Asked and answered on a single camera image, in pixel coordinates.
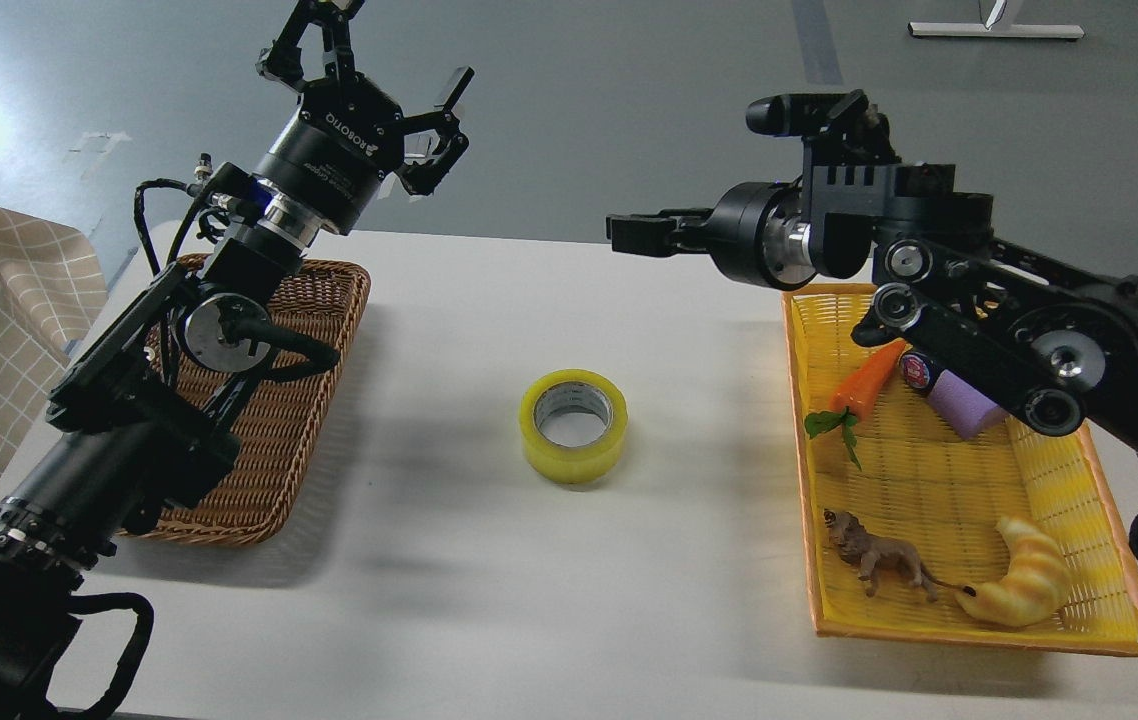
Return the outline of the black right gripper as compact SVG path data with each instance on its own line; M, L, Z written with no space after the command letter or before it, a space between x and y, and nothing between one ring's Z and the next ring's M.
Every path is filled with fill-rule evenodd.
M793 291L816 278L808 256L808 225L799 218L794 184L744 182L729 187L714 208L669 208L607 215L613 251L642 258L709 254L732 281ZM691 237L679 231L691 227Z

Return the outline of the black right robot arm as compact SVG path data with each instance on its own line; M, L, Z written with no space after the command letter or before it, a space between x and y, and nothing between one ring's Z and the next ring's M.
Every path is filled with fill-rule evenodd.
M764 97L744 121L802 141L799 177L737 184L712 208L610 215L615 251L703 254L732 281L783 291L869 266L853 342L904 338L1037 433L1092 421L1138 454L1138 278L999 240L991 196L954 190L953 165L902 162L860 90ZM1138 561L1138 514L1128 547Z

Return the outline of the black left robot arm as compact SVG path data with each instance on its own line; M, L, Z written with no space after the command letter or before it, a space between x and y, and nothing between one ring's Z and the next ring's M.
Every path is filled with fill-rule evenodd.
M294 6L255 68L290 88L296 110L257 168L200 158L167 260L145 192L180 182L137 188L152 282L53 387L46 420L61 437L0 503L0 719L65 717L47 696L53 667L98 612L137 620L104 696L77 717L107 719L124 702L156 615L137 593L80 594L84 574L115 553L119 530L150 532L162 510L193 508L234 469L234 423L259 384L339 365L333 346L269 315L318 233L351 233L386 177L431 195L467 151L456 104L473 69L456 69L432 110L404 113L355 65L360 9Z

